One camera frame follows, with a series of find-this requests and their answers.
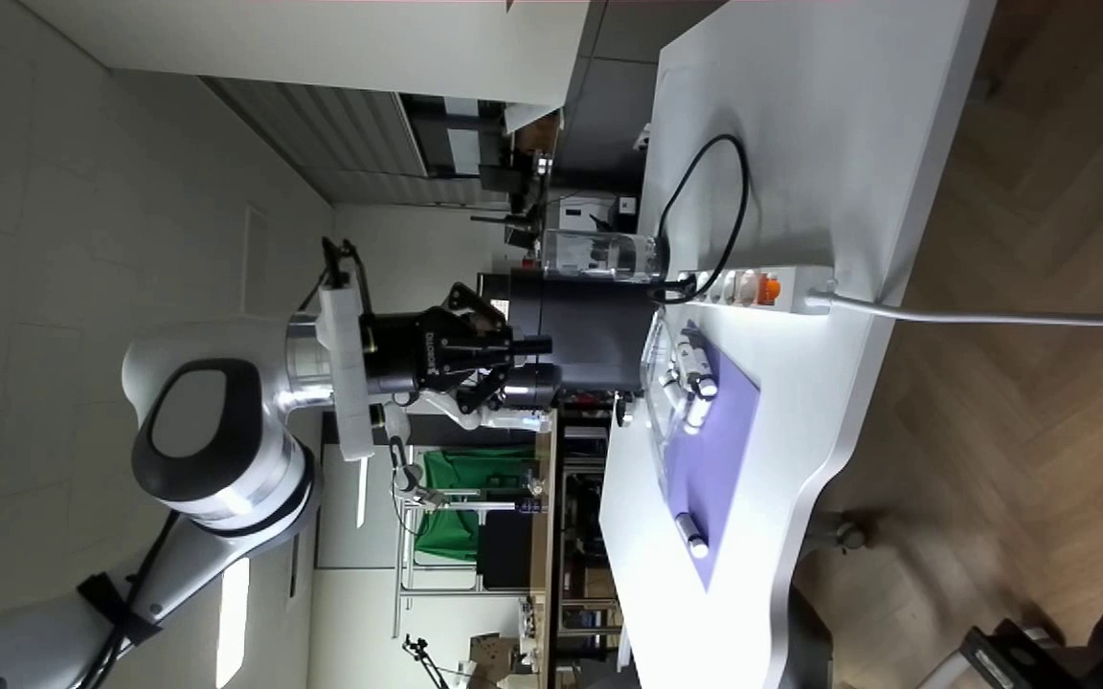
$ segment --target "floor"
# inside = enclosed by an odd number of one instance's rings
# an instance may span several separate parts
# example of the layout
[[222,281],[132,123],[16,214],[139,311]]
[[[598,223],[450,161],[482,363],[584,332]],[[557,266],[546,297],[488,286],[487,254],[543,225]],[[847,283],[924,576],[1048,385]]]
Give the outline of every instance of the floor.
[[[1103,0],[1003,0],[911,305],[1103,311]],[[836,684],[915,684],[967,623],[1103,616],[1103,332],[898,328],[830,515],[873,549],[809,556]]]

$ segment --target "purple cloth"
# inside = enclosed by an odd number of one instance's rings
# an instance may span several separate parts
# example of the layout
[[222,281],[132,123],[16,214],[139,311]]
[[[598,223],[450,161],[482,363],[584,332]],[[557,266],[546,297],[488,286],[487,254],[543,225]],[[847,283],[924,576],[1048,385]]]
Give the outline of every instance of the purple cloth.
[[733,369],[731,358],[712,349],[699,332],[709,363],[717,369],[717,400],[698,438],[673,424],[665,445],[665,505],[673,517],[698,522],[703,531],[709,556],[693,559],[703,590],[712,581],[717,550],[727,531],[731,499],[758,405],[758,387]]

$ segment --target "white table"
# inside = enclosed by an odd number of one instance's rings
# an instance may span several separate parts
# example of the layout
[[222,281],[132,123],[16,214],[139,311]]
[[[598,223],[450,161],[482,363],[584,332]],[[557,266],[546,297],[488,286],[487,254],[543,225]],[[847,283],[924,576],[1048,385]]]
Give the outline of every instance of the white table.
[[[731,0],[659,62],[642,239],[709,135],[749,149],[762,246],[830,248],[837,293],[898,304],[967,95],[990,0]],[[709,268],[733,211],[717,149],[671,214],[673,266]],[[602,531],[648,689],[777,684],[786,603],[811,505],[836,479],[888,322],[679,305],[758,387],[731,522],[703,590],[659,493],[648,423],[612,431]]]

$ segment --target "purple object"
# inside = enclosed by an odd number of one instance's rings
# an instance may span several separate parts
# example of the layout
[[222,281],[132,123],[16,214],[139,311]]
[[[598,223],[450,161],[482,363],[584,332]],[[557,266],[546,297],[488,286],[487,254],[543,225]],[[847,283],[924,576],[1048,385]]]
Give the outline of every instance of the purple object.
[[717,373],[717,400],[698,438],[673,424],[665,445],[665,505],[679,522],[693,522],[709,550],[693,566],[709,590],[717,550],[727,531],[731,499],[758,405],[758,387],[733,369],[731,358],[712,349],[699,332],[693,342],[709,354]]

